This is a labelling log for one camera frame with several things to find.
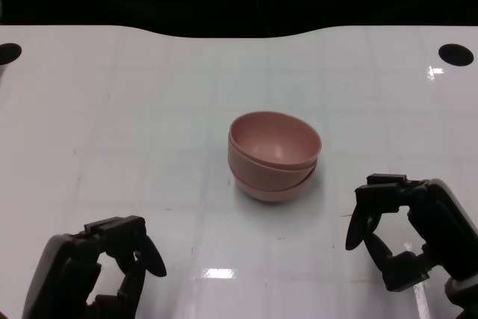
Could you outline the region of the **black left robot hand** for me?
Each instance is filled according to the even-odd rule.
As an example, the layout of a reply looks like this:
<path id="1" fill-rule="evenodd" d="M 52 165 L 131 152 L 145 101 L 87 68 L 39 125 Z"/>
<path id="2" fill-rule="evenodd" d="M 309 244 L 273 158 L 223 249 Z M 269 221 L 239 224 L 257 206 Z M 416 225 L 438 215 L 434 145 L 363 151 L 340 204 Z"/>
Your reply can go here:
<path id="1" fill-rule="evenodd" d="M 124 275 L 115 295 L 87 301 L 101 273 L 99 256 L 113 258 Z M 146 233 L 142 217 L 112 217 L 88 223 L 78 234 L 52 236 L 33 275 L 24 318 L 134 318 L 145 277 L 167 269 Z"/>

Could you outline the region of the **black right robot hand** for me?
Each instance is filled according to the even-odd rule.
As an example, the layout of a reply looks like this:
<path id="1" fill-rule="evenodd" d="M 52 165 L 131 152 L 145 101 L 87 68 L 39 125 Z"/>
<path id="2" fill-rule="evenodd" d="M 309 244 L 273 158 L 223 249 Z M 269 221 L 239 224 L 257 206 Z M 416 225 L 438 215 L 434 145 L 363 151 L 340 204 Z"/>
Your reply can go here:
<path id="1" fill-rule="evenodd" d="M 435 266 L 459 281 L 477 274 L 477 228 L 442 180 L 374 173 L 355 194 L 345 247 L 354 250 L 365 244 L 388 291 L 403 291 L 428 279 Z M 383 214 L 397 213 L 403 206 L 425 242 L 420 255 L 394 255 L 374 233 Z"/>

